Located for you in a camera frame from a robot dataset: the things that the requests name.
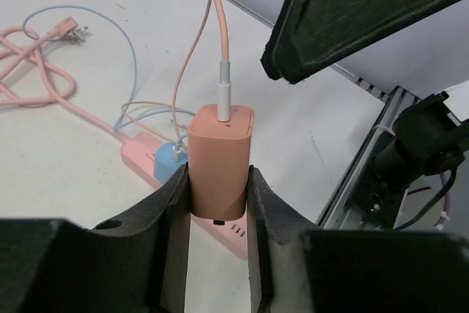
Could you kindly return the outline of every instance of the white table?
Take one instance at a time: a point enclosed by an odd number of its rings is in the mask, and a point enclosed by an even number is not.
[[[136,47],[137,98],[169,102],[205,2],[0,0],[0,26],[19,24],[30,12],[54,4],[80,4],[104,12],[122,24]],[[315,221],[383,104],[331,69],[295,86],[271,81],[259,63],[269,28],[227,1],[225,9],[233,102],[256,110],[252,163],[279,196]],[[77,79],[75,104],[114,122],[131,86],[127,44],[105,21],[79,10],[47,12],[31,27],[44,34],[66,15],[88,25],[93,35],[81,46],[50,48],[47,59]],[[16,39],[28,42],[20,35]],[[180,106],[196,111],[215,101],[219,59],[218,23],[212,14],[183,79]],[[6,80],[18,94],[44,92],[30,69],[24,65]],[[169,116],[149,123],[172,133]],[[61,106],[2,109],[0,131],[1,217],[65,217],[93,227],[152,192],[121,162],[117,141]],[[139,131],[135,126],[126,129],[131,136]],[[249,312],[247,262],[194,224],[189,261],[187,312]]]

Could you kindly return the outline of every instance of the pink power strip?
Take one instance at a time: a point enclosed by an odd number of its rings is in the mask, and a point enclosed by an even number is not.
[[[124,164],[155,190],[161,187],[161,183],[153,177],[155,152],[161,146],[162,143],[153,135],[142,132],[124,144],[120,150]],[[246,215],[236,221],[226,221],[224,225],[214,225],[211,220],[196,216],[192,216],[192,220],[237,257],[248,259]]]

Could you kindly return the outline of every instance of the purple cable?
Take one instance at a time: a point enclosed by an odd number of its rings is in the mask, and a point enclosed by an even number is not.
[[[443,187],[444,185],[446,185],[446,183],[448,183],[448,180],[446,179],[446,176],[444,174],[440,174],[440,180],[441,180],[441,185],[443,185]],[[451,195],[448,192],[447,194],[445,194],[443,198],[443,212],[445,212],[446,215],[449,215],[450,207],[451,207]],[[443,225],[446,222],[446,220],[447,220],[446,218],[441,216],[438,219],[438,221],[435,223],[435,226]]]

